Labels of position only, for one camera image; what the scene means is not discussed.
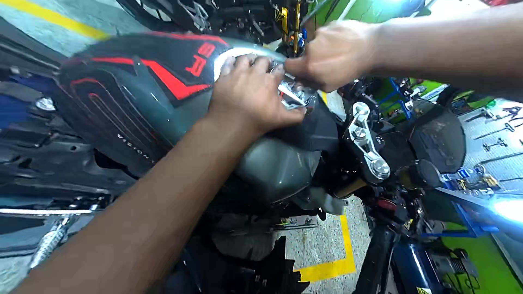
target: bright light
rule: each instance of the bright light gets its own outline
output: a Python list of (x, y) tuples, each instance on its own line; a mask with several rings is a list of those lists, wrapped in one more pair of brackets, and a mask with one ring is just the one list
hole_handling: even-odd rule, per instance
[(523, 199), (496, 202), (494, 203), (494, 210), (502, 217), (523, 222)]

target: red stripe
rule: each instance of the red stripe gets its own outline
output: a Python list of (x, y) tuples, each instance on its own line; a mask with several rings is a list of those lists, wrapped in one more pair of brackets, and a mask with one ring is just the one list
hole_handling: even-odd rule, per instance
[[(92, 58), (92, 60), (97, 61), (97, 62), (134, 64), (134, 61), (132, 59), (122, 58), (122, 57), (102, 57), (102, 58)], [(142, 62), (153, 70), (153, 72), (162, 80), (162, 82), (167, 86), (169, 91), (171, 91), (171, 93), (173, 93), (173, 95), (178, 100), (187, 98), (188, 96), (190, 96), (196, 92), (199, 92), (203, 89), (207, 89), (208, 87), (210, 87), (210, 85), (206, 85), (206, 84), (186, 86), (179, 79), (177, 79), (175, 76), (173, 76), (173, 74), (170, 73), (167, 69), (165, 69), (163, 66), (159, 65), (156, 61), (142, 59)]]
[(220, 38), (218, 36), (189, 35), (189, 34), (180, 35), (180, 34), (177, 34), (177, 33), (167, 33), (167, 32), (161, 32), (161, 31), (152, 31), (152, 32), (148, 32), (148, 34), (150, 34), (150, 35), (157, 35), (157, 36), (164, 36), (164, 37), (170, 37), (170, 38), (179, 39), (179, 40), (208, 40), (208, 41), (216, 41), (216, 42), (219, 42), (219, 43), (222, 43), (222, 44), (225, 44), (225, 45), (229, 45), (229, 44), (227, 44), (227, 42), (225, 42), (222, 38)]

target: chrome part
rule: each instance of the chrome part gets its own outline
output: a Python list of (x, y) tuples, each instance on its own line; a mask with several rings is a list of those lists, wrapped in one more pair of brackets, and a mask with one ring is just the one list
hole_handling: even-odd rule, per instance
[(51, 231), (45, 234), (40, 240), (36, 252), (29, 263), (30, 269), (41, 264), (53, 253), (64, 237), (66, 237), (68, 228), (75, 221), (75, 218), (66, 217), (55, 222)]
[(84, 214), (94, 213), (94, 210), (76, 209), (76, 210), (48, 210), (48, 209), (16, 209), (16, 208), (0, 208), (0, 216), (12, 217), (49, 217), (62, 216), (71, 217)]
[(178, 0), (178, 4), (183, 7), (183, 9), (185, 9), (187, 14), (189, 14), (198, 30), (201, 32), (210, 30), (210, 25), (207, 21), (209, 18), (207, 11), (205, 11), (205, 9), (199, 3), (195, 1), (192, 3), (194, 4), (194, 8), (184, 5), (182, 2), (180, 2), (180, 0)]
[[(286, 59), (279, 53), (275, 53), (265, 48), (252, 47), (252, 45), (250, 45), (250, 47), (234, 47), (223, 52), (216, 58), (214, 62), (214, 80), (216, 81), (218, 77), (220, 77), (222, 66), (227, 58), (236, 58), (247, 54), (272, 58), (273, 62), (270, 66), (270, 70), (275, 69), (279, 64), (283, 64)], [(278, 86), (278, 91), (284, 94), (281, 103), (287, 108), (287, 110), (313, 105), (314, 99), (317, 96), (317, 91), (315, 89), (298, 85), (294, 76), (288, 73), (285, 74), (283, 81)]]
[(356, 154), (364, 164), (365, 178), (379, 183), (390, 176), (390, 167), (374, 147), (368, 125), (370, 109), (363, 102), (353, 104), (353, 120), (347, 128), (345, 139), (352, 141)]
[(54, 107), (53, 100), (49, 97), (44, 97), (36, 100), (35, 102), (36, 107), (45, 110), (45, 111), (55, 111), (56, 108)]
[(360, 127), (354, 129), (353, 135), (354, 137), (356, 137), (356, 140), (358, 141), (365, 140), (365, 138), (367, 137), (367, 134), (365, 134), (365, 130)]
[(387, 162), (383, 159), (376, 159), (371, 162), (372, 170), (382, 176), (382, 177), (388, 177), (390, 175), (391, 169)]

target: blue stand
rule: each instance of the blue stand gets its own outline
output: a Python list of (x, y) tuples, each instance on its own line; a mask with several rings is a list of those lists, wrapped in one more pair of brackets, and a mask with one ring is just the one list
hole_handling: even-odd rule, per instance
[(452, 202), (456, 212), (460, 216), (466, 230), (449, 230), (443, 233), (422, 233), (421, 237), (462, 237), (462, 238), (477, 238), (478, 236), (487, 235), (490, 233), (499, 232), (495, 225), (482, 224), (474, 222), (463, 207), (455, 202)]

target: motorcycle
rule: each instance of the motorcycle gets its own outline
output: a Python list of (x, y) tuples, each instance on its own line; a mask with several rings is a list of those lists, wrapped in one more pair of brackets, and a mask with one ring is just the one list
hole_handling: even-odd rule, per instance
[(278, 51), (297, 56), (306, 33), (303, 18), (307, 0), (224, 1), (224, 0), (118, 0), (121, 7), (154, 31), (189, 31), (250, 43), (282, 42)]
[[(27, 39), (18, 45), (24, 42), (25, 49), (34, 46)], [(56, 248), (79, 217), (112, 204), (205, 115), (226, 58), (254, 53), (272, 57), (271, 67), (286, 58), (245, 41), (166, 32), (111, 38), (59, 62), (31, 50), (8, 52), (32, 64), (13, 73), (7, 63), (12, 61), (5, 61), (10, 79), (54, 87), (41, 90), (49, 97), (35, 95), (26, 103), (29, 120), (0, 133), (5, 177), (0, 194), (13, 195), (10, 203), (16, 203), (4, 202), (0, 213), (52, 218), (52, 229), (34, 246), (32, 266)], [(50, 83), (57, 64), (57, 83)], [(364, 95), (344, 98), (346, 111), (336, 114), (317, 90), (289, 74), (278, 92), (287, 109), (307, 109), (303, 124), (255, 142), (203, 219), (236, 213), (324, 220), (327, 213), (342, 214), (345, 199), (354, 195), (377, 223), (356, 292), (384, 289), (395, 244), (423, 229), (423, 189), (440, 185), (439, 171), (461, 166), (459, 121), (443, 107), (421, 101), (415, 120), (393, 126)]]

